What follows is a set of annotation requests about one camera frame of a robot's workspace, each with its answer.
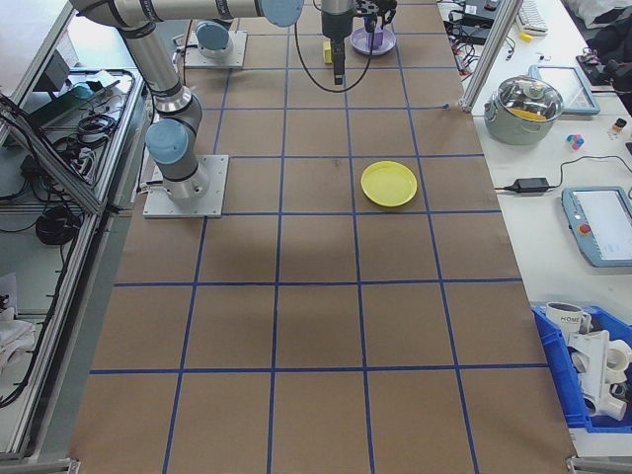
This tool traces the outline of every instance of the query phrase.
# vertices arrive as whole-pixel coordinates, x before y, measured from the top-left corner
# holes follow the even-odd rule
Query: keyboard
[[[533,0],[523,0],[522,6],[515,17],[515,22],[521,32],[528,33],[537,37],[545,36],[549,29],[540,17],[540,12]]]

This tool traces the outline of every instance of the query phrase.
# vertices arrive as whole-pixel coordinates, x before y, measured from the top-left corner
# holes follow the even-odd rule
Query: pot handle
[[[494,94],[490,101],[485,103],[485,120],[494,121],[497,116],[498,108],[496,107],[496,94]]]
[[[527,123],[527,122],[522,121],[520,123],[520,128],[522,128],[527,133],[538,133],[541,130],[542,125],[539,123],[533,123],[533,122]]]

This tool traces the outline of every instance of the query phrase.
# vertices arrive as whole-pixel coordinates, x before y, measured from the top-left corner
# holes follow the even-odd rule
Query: red emergency stop button
[[[591,233],[591,227],[588,224],[582,224],[578,227],[578,229],[580,231],[580,234],[582,235],[588,235]]]

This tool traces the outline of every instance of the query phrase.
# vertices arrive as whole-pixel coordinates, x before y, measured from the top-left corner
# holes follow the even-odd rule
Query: metal mounting plate
[[[187,49],[186,66],[191,69],[225,69],[244,67],[244,56],[246,55],[246,32],[228,32],[232,41],[232,50],[223,57],[206,57],[199,53],[196,47]],[[191,32],[189,44],[198,44],[196,32]]]
[[[199,198],[173,200],[164,188],[150,189],[143,210],[145,217],[220,217],[224,204],[224,190],[228,175],[228,155],[199,155],[199,164],[207,168],[210,176],[208,191]],[[162,180],[160,170],[156,168],[152,177]]]

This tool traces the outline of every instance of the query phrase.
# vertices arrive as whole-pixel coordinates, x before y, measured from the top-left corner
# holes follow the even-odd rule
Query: white mug
[[[546,317],[562,330],[567,344],[571,334],[586,334],[591,329],[591,315],[574,304],[548,302],[546,303]]]

